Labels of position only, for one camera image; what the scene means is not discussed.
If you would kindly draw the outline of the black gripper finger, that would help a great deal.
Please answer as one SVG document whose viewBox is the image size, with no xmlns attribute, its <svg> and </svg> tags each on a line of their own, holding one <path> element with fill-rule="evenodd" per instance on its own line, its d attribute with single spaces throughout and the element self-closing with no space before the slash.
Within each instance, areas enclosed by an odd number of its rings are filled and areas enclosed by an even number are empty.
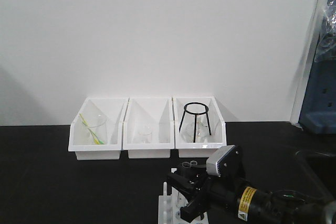
<svg viewBox="0 0 336 224">
<path fill-rule="evenodd" d="M 188 203 L 186 206 L 180 208 L 181 219 L 191 223 L 195 218 L 201 216 L 210 209 L 207 196 L 205 194 L 183 195 Z"/>
<path fill-rule="evenodd" d="M 182 194 L 196 195 L 205 194 L 207 172 L 205 164 L 197 164 L 187 170 L 186 176 L 181 175 L 181 163 L 178 164 L 176 171 L 170 172 L 166 179 L 167 183 Z"/>
</svg>

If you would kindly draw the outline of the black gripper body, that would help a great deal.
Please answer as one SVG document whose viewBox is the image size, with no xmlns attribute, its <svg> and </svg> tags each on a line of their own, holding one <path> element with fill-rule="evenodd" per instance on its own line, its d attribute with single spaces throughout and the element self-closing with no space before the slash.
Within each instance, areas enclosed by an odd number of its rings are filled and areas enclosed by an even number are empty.
<svg viewBox="0 0 336 224">
<path fill-rule="evenodd" d="M 233 151 L 224 158 L 219 167 L 221 176 L 207 175 L 206 192 L 211 208 L 235 210 L 238 196 L 246 182 L 243 167 L 243 149 L 235 145 Z"/>
</svg>

